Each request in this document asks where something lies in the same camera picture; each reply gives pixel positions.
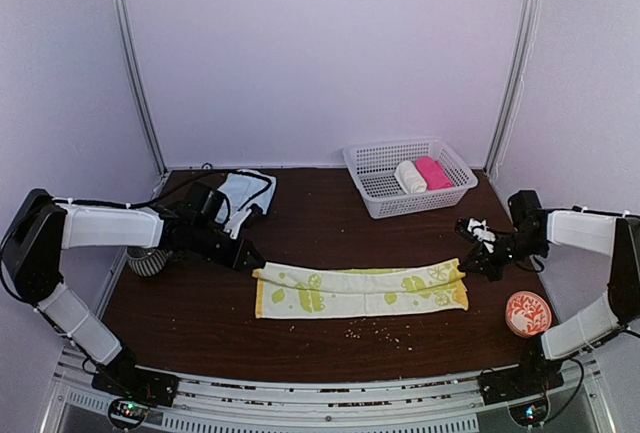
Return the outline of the green patterned towel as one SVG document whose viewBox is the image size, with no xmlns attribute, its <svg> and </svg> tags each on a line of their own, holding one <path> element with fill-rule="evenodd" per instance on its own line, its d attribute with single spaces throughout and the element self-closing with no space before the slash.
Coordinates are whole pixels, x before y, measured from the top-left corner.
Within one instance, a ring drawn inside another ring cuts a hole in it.
<svg viewBox="0 0 640 433">
<path fill-rule="evenodd" d="M 413 268 L 316 270 L 268 263 L 253 271 L 258 319 L 343 319 L 469 308 L 454 258 Z"/>
</svg>

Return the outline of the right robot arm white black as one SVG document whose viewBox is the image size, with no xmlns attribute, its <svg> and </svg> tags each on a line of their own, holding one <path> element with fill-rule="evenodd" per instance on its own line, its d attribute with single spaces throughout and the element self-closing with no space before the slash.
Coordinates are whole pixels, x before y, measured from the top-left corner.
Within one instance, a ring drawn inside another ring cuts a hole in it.
<svg viewBox="0 0 640 433">
<path fill-rule="evenodd" d="M 552 247 L 575 249 L 608 260 L 604 292 L 570 319 L 538 334 L 541 356 L 529 358 L 513 372 L 519 393 L 535 393 L 551 377 L 549 362 L 565 360 L 619 334 L 639 319 L 639 216 L 574 206 L 545 208 L 534 190 L 520 190 L 508 200 L 512 230 L 500 233 L 471 217 L 455 223 L 455 231 L 472 244 L 460 270 L 491 281 L 508 265 L 544 259 Z"/>
</svg>

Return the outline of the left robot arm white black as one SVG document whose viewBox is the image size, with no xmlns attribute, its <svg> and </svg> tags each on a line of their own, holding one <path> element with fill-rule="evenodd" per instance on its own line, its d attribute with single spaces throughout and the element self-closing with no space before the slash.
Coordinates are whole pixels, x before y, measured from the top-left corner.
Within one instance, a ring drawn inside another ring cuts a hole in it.
<svg viewBox="0 0 640 433">
<path fill-rule="evenodd" d="M 124 344 L 71 289 L 62 272 L 67 253 L 126 248 L 185 252 L 227 269 L 251 271 L 265 260 L 242 231 L 268 208 L 257 199 L 235 207 L 226 194 L 201 183 L 170 204 L 56 198 L 33 189 L 1 241 L 1 280 L 17 301 L 106 367 L 106 382 L 121 396 L 133 397 L 143 389 L 143 374 L 124 360 Z"/>
</svg>

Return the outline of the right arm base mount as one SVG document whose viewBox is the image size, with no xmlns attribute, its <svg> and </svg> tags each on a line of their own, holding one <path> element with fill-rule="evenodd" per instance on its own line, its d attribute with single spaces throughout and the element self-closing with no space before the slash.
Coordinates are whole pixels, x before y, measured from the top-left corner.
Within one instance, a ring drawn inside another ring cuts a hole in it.
<svg viewBox="0 0 640 433">
<path fill-rule="evenodd" d="M 549 360 L 540 346 L 527 347 L 516 366 L 482 372 L 477 380 L 486 405 L 509 402 L 540 395 L 560 387 L 562 360 Z"/>
</svg>

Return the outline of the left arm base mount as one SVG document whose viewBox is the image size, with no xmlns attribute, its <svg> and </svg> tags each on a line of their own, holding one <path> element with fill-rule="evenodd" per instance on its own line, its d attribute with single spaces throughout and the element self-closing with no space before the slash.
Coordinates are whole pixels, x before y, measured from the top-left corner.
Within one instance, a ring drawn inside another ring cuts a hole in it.
<svg viewBox="0 0 640 433">
<path fill-rule="evenodd" d="M 134 353 L 124 349 L 110 363 L 97 366 L 91 386 L 138 403 L 171 407 L 178 391 L 179 378 L 139 367 Z"/>
</svg>

